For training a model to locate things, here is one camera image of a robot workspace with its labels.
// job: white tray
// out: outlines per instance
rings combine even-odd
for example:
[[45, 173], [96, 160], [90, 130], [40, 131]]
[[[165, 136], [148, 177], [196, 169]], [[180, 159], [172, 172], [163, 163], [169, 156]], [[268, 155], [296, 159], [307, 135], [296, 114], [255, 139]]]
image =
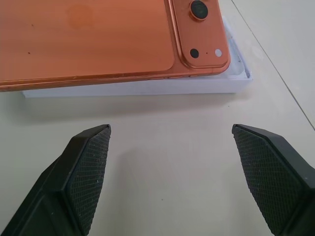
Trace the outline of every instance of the white tray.
[[234, 41], [230, 26], [224, 17], [223, 22], [229, 43], [231, 64], [225, 72], [219, 75], [26, 90], [23, 91], [23, 94], [26, 98], [30, 98], [240, 92], [252, 81], [252, 74]]

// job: table surface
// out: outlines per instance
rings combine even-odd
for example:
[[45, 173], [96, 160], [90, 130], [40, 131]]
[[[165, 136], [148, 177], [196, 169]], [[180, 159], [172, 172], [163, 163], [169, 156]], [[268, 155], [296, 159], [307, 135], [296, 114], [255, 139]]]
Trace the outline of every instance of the table surface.
[[315, 1], [233, 1], [315, 127]]
[[271, 236], [231, 134], [283, 135], [315, 167], [315, 132], [246, 22], [220, 1], [254, 81], [239, 94], [27, 99], [0, 93], [0, 231], [84, 129], [112, 126], [90, 236]]

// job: textured rubber pad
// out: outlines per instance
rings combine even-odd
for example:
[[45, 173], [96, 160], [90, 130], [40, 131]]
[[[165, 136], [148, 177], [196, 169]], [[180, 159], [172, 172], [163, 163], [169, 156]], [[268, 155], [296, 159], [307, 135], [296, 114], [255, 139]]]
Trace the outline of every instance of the textured rubber pad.
[[110, 128], [93, 136], [67, 185], [67, 195], [84, 235], [88, 235], [102, 190], [110, 138]]
[[262, 137], [233, 128], [247, 185], [274, 235], [284, 230], [303, 196], [294, 172]]

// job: smartphone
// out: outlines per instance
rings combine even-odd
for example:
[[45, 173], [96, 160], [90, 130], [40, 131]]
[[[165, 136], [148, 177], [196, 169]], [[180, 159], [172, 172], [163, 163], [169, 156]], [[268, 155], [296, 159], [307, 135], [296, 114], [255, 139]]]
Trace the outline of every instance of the smartphone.
[[219, 74], [218, 0], [0, 0], [0, 91]]

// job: phone box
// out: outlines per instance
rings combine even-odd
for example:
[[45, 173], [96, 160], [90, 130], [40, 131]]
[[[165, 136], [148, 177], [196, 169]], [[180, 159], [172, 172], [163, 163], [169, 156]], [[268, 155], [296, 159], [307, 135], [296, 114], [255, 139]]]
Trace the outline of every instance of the phone box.
[[229, 43], [231, 64], [225, 72], [219, 75], [25, 90], [23, 94], [26, 98], [31, 98], [240, 92], [252, 81], [252, 73], [235, 43], [231, 28], [224, 17], [223, 22]]

